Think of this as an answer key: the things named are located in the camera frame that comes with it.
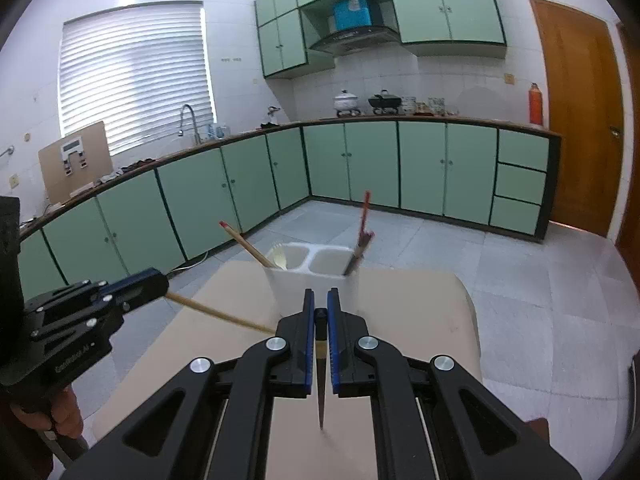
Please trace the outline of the person's left hand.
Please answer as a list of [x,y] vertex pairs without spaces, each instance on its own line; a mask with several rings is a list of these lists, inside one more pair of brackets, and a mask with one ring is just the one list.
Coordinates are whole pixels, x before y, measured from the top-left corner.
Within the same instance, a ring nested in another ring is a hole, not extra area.
[[84,420],[72,386],[67,386],[52,398],[49,414],[27,413],[15,403],[11,403],[10,408],[20,422],[33,430],[54,429],[61,436],[71,439],[78,439],[84,431]]

